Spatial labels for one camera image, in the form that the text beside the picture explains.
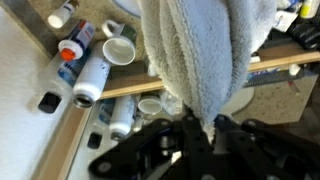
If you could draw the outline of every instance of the blue label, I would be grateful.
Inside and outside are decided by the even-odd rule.
[[[83,56],[78,60],[63,62],[58,70],[58,76],[61,77],[71,87],[76,83],[80,72],[87,62],[90,50],[86,50]]]
[[[107,125],[110,124],[110,119],[113,113],[115,102],[116,102],[115,98],[105,99],[101,102],[101,107],[99,111],[99,120],[101,122],[104,122]]]

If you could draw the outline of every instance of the white bottle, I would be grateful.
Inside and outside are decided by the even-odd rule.
[[[112,140],[122,141],[127,137],[133,123],[135,106],[135,98],[132,95],[116,99],[109,126]]]
[[[94,46],[73,88],[73,102],[77,107],[89,108],[101,97],[111,67],[104,58],[102,46],[102,41]]]
[[[48,17],[48,23],[53,28],[61,28],[79,7],[77,0],[68,0]]]

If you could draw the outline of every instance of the shelf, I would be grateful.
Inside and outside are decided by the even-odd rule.
[[[319,52],[305,51],[297,43],[263,49],[259,51],[259,55],[261,62],[251,64],[250,72],[320,61]],[[142,62],[120,67],[107,82],[101,99],[164,88],[161,79],[149,77],[145,72]]]

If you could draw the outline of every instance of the cup rim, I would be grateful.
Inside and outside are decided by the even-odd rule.
[[[131,50],[132,50],[132,52],[133,52],[133,57],[131,58],[130,61],[128,61],[128,62],[126,62],[126,63],[119,63],[119,62],[117,62],[117,61],[114,61],[112,58],[110,58],[110,56],[105,52],[105,50],[104,50],[104,49],[105,49],[105,46],[106,46],[109,42],[115,41],[115,40],[125,41],[126,43],[129,44],[129,46],[130,46],[130,48],[131,48]],[[125,66],[125,65],[128,65],[128,64],[132,63],[133,60],[134,60],[135,57],[136,57],[136,50],[135,50],[134,44],[133,44],[127,37],[123,37],[123,36],[118,36],[118,37],[113,37],[113,38],[108,39],[108,40],[103,44],[103,46],[102,46],[102,52],[103,52],[104,57],[105,57],[108,61],[110,61],[111,63],[113,63],[113,64],[115,64],[115,65],[119,65],[119,66]]]
[[[154,112],[151,112],[151,111],[146,111],[145,109],[143,109],[143,108],[141,108],[141,105],[143,104],[143,103],[145,103],[146,101],[151,101],[151,102],[153,102],[153,103],[155,103],[155,104],[158,104],[159,105],[159,109],[157,110],[157,111],[154,111]],[[157,114],[157,113],[159,113],[159,112],[161,112],[162,111],[162,103],[161,103],[161,100],[160,100],[160,98],[158,98],[158,97],[156,97],[156,96],[145,96],[145,97],[142,97],[141,99],[140,99],[140,101],[139,101],[139,103],[138,103],[138,108],[139,108],[139,110],[141,111],[141,112],[143,112],[143,113],[145,113],[145,114]]]

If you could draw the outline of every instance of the bottle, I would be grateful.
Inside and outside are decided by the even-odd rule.
[[[304,19],[313,18],[318,10],[320,0],[304,0],[301,10],[300,17]]]
[[[84,66],[74,88],[73,103],[79,108],[89,108],[102,94],[111,64],[102,53],[103,42],[98,42]]]
[[[61,28],[78,9],[79,2],[77,0],[68,0],[59,9],[53,11],[48,17],[48,23],[53,28]]]
[[[51,60],[37,77],[38,94],[43,97],[38,108],[46,113],[55,113],[56,109],[72,99],[72,87],[75,84],[85,62],[87,53],[78,61],[64,62],[59,53]]]
[[[118,97],[110,121],[111,139],[124,140],[131,130],[135,99],[132,95]]]
[[[62,59],[65,61],[80,59],[87,49],[94,32],[95,27],[91,23],[80,20],[71,33],[58,45]]]

